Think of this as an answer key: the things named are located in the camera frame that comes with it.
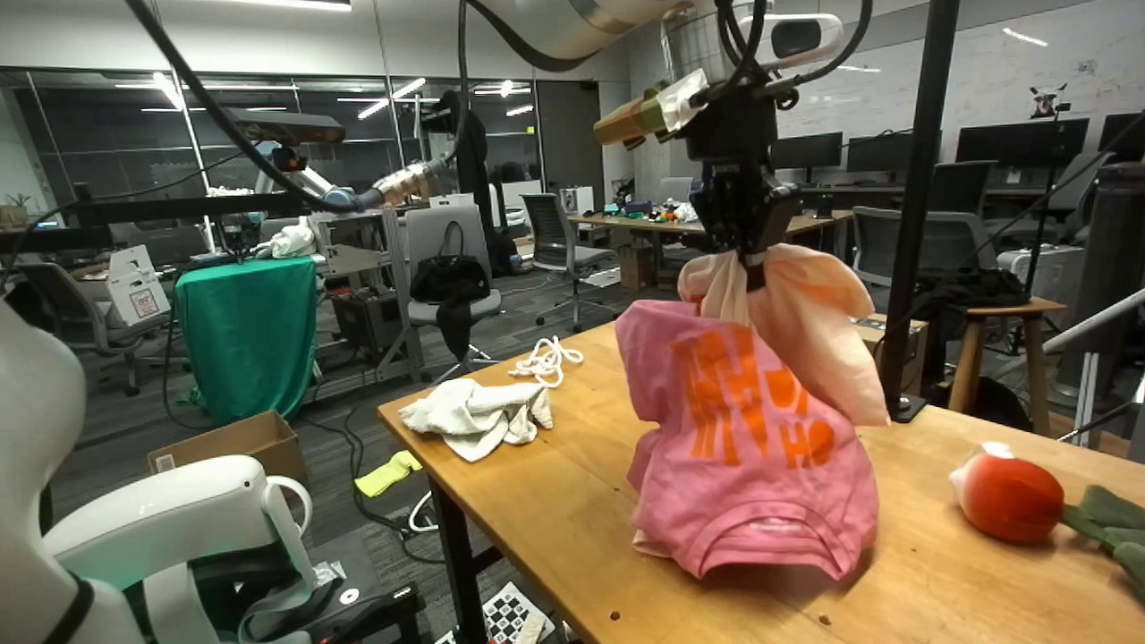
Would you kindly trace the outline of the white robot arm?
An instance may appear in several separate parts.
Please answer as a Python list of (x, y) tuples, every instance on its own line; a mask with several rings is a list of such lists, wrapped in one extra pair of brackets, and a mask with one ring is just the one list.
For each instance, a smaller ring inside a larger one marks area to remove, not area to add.
[(763, 285), (763, 253), (796, 218), (775, 180), (778, 114), (833, 71), (865, 36), (838, 15), (784, 15), (775, 0), (465, 0), (534, 67), (571, 71), (655, 27), (669, 79), (596, 126), (602, 142), (685, 139), (703, 163), (691, 205), (720, 252)]

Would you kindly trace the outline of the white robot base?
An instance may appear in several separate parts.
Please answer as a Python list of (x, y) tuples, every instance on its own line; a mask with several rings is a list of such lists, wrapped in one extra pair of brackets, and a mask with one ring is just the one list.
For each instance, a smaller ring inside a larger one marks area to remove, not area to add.
[(283, 501), (294, 483), (246, 453), (143, 475), (45, 529), (83, 417), (83, 362), (0, 305), (4, 644), (327, 644), (335, 588)]

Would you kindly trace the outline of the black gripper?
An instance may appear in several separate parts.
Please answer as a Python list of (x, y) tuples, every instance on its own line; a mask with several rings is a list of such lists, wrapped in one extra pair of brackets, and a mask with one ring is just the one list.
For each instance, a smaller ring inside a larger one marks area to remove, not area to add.
[(738, 253), (751, 291), (797, 211), (797, 187), (775, 176), (775, 142), (778, 102), (763, 85), (720, 85), (689, 126), (689, 155), (703, 163), (691, 205), (704, 237)]

